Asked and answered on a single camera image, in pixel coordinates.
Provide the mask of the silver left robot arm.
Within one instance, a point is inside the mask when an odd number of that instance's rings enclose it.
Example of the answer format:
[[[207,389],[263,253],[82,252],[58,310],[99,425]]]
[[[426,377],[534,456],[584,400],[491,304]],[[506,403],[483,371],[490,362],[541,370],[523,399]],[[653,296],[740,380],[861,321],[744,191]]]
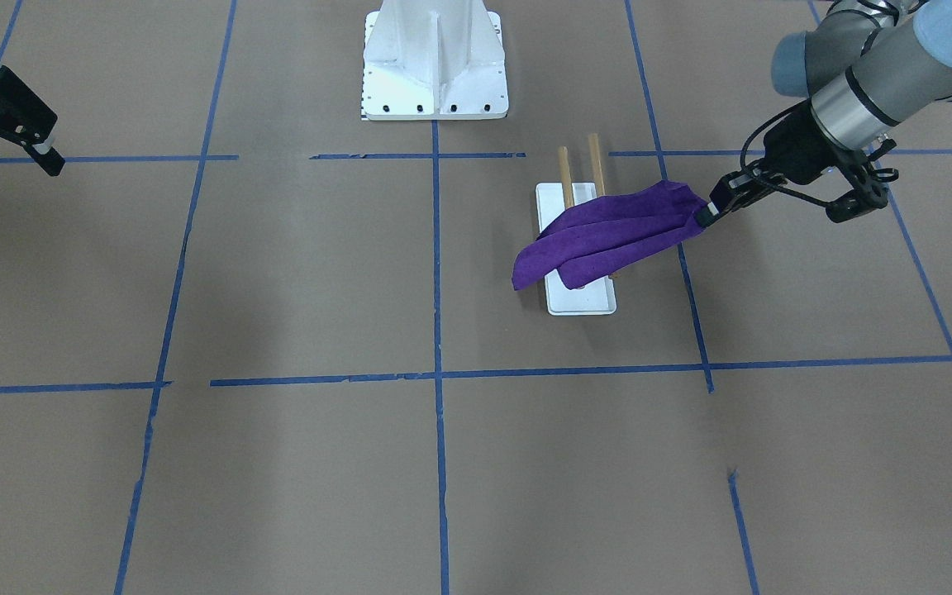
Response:
[[[835,1],[813,31],[779,42],[775,90],[798,103],[753,132],[764,153],[726,174],[697,211],[701,227],[770,195],[822,207],[840,223],[888,205],[889,132],[952,102],[952,1]]]

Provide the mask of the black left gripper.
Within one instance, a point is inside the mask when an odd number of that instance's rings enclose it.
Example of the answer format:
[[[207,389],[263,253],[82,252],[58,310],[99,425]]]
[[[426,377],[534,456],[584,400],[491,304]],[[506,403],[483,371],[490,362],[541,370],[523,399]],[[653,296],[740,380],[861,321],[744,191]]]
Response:
[[[831,167],[850,165],[850,152],[824,135],[810,106],[793,106],[763,138],[762,169],[726,174],[712,188],[707,204],[696,212],[696,223],[707,229],[726,215],[776,193],[783,181],[809,185]]]

